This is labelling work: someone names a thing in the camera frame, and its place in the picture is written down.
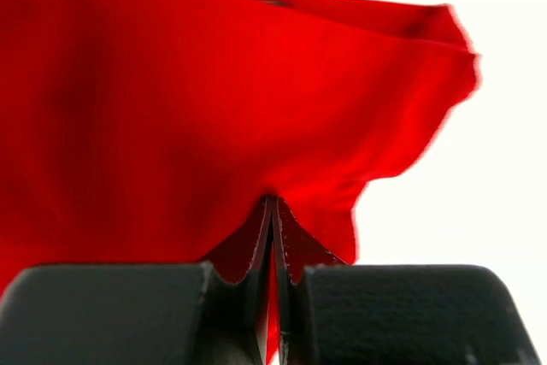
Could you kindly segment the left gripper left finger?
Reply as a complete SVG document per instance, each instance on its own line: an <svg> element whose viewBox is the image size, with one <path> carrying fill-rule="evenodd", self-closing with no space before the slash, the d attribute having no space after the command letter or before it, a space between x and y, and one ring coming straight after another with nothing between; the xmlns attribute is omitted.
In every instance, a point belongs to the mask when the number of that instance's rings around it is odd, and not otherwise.
<svg viewBox="0 0 547 365"><path fill-rule="evenodd" d="M2 363L265 363L272 205L197 263L24 270L1 301Z"/></svg>

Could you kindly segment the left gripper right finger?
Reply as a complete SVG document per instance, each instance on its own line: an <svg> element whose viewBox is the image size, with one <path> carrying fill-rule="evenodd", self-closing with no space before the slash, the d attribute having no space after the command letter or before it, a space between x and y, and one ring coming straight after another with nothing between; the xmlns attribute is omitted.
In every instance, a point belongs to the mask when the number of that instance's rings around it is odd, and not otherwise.
<svg viewBox="0 0 547 365"><path fill-rule="evenodd" d="M474 265L351 266L272 201L283 364L537 364L506 285Z"/></svg>

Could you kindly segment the red t shirt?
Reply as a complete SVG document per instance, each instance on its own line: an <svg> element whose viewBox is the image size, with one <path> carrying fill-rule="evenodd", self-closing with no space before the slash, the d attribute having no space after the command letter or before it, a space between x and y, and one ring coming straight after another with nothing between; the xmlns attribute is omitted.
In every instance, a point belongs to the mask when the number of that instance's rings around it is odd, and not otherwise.
<svg viewBox="0 0 547 365"><path fill-rule="evenodd" d="M200 262L265 197L354 266L362 191L477 80L446 5L1 0L1 301L35 266Z"/></svg>

